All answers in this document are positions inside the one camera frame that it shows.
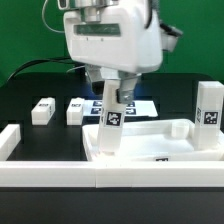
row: white rectangular block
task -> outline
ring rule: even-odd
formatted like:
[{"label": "white rectangular block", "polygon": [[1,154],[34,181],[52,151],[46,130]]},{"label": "white rectangular block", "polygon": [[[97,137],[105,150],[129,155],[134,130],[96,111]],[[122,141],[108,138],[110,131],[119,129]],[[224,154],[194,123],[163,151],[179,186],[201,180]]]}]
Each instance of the white rectangular block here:
[{"label": "white rectangular block", "polygon": [[196,149],[217,146],[223,97],[224,86],[220,82],[199,82],[193,137]]},{"label": "white rectangular block", "polygon": [[117,103],[118,80],[106,80],[104,84],[102,113],[97,143],[101,152],[115,153],[119,150],[126,105]]},{"label": "white rectangular block", "polygon": [[55,112],[55,99],[42,98],[31,112],[33,125],[47,125]]},{"label": "white rectangular block", "polygon": [[0,133],[0,161],[5,161],[21,140],[20,126],[9,124]]},{"label": "white rectangular block", "polygon": [[72,99],[67,109],[67,125],[81,125],[85,100],[82,98]]}]

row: white robot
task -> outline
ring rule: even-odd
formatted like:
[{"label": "white robot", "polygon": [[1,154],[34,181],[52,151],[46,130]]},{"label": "white robot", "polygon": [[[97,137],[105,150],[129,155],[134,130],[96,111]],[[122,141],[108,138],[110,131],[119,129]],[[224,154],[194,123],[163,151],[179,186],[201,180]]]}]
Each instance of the white robot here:
[{"label": "white robot", "polygon": [[142,73],[159,69],[182,32],[159,21],[158,1],[58,0],[69,54],[86,64],[96,93],[103,93],[99,151],[119,149],[126,105]]}]

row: white tray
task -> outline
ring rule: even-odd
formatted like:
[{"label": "white tray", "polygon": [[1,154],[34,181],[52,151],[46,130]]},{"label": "white tray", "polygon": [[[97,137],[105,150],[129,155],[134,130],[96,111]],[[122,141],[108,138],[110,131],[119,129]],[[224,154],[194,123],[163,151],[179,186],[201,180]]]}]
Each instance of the white tray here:
[{"label": "white tray", "polygon": [[[187,136],[173,137],[172,125],[189,124]],[[98,125],[83,126],[83,143],[88,161],[220,161],[224,154],[224,135],[217,145],[197,150],[193,144],[194,124],[190,120],[164,120],[125,123],[121,146],[116,155],[100,153],[97,147]]]}]

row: green wall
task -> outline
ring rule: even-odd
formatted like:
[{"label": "green wall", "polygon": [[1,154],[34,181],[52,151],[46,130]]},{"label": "green wall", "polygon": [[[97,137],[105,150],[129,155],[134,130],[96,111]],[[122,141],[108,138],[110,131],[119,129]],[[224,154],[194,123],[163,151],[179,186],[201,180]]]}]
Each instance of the green wall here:
[{"label": "green wall", "polygon": [[[45,28],[44,0],[0,1],[0,84],[21,64],[33,59],[67,55],[64,36]],[[159,72],[204,73],[224,80],[224,1],[161,0],[161,18],[184,31],[175,52],[164,53]],[[47,21],[62,29],[56,0],[47,7]],[[27,71],[65,71],[68,66],[45,64]]]}]

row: black table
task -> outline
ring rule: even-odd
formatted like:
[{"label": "black table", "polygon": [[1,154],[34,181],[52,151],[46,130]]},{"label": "black table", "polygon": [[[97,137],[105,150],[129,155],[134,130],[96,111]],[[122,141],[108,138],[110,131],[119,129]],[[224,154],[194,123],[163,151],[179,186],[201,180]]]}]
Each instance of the black table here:
[{"label": "black table", "polygon": [[[157,118],[194,121],[200,74],[143,75],[136,100],[153,100]],[[43,97],[56,99],[47,126],[32,126],[31,110]],[[100,99],[82,74],[24,73],[0,88],[0,129],[21,125],[22,141],[9,161],[85,161],[81,126],[66,125],[71,98]],[[84,124],[98,123],[85,117]],[[223,188],[0,188],[1,223],[223,223]]]}]

